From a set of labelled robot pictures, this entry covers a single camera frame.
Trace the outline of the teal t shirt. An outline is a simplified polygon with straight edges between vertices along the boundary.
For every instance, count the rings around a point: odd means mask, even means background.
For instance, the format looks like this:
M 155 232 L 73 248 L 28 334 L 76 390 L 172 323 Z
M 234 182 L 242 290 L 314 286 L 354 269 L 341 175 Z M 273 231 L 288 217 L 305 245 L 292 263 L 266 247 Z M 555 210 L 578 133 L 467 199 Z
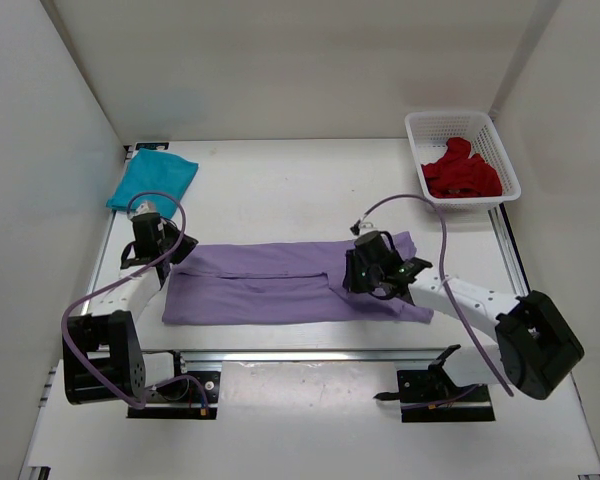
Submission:
M 138 193 L 158 191 L 180 201 L 199 170 L 199 164 L 164 151 L 139 149 L 106 207 L 125 211 Z

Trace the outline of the lavender t shirt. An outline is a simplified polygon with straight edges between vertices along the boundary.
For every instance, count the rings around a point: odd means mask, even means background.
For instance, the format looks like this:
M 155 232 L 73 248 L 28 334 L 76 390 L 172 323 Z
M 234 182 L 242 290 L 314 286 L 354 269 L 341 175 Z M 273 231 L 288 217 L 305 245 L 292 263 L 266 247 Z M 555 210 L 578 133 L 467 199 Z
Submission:
M 178 326 L 358 320 L 428 324 L 433 312 L 347 292 L 352 241 L 199 245 L 171 272 L 162 321 Z

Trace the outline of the red t shirt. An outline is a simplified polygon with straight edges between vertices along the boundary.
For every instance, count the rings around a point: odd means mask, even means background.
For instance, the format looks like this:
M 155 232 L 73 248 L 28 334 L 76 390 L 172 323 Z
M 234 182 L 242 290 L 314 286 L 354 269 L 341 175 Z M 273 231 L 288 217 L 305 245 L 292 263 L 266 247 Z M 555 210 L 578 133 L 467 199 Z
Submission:
M 435 198 L 496 197 L 503 193 L 496 170 L 479 153 L 471 153 L 471 143 L 461 137 L 446 142 L 445 154 L 422 166 L 428 192 Z

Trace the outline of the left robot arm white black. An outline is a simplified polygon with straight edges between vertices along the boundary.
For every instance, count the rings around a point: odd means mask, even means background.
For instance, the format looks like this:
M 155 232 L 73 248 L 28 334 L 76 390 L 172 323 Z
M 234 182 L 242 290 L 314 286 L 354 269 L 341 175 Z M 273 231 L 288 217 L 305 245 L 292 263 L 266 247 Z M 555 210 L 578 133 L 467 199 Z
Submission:
M 114 400 L 117 392 L 138 404 L 156 390 L 178 400 L 190 386 L 179 353 L 142 352 L 135 322 L 197 241 L 153 211 L 135 212 L 131 225 L 134 240 L 120 264 L 125 282 L 101 293 L 86 314 L 70 316 L 63 330 L 65 395 L 74 405 Z

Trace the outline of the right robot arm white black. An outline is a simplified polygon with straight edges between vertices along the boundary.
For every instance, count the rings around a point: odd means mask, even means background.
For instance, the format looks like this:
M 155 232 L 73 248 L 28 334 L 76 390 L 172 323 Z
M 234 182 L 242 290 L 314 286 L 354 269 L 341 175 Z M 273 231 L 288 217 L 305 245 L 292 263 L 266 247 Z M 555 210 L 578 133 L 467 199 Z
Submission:
M 386 231 L 359 236 L 345 254 L 343 287 L 382 301 L 399 300 L 443 313 L 461 322 L 479 354 L 482 332 L 497 344 L 499 357 L 487 358 L 497 379 L 526 396 L 544 400 L 583 359 L 584 347 L 553 300 L 532 290 L 524 296 L 499 293 L 443 272 L 443 267 L 405 258 Z

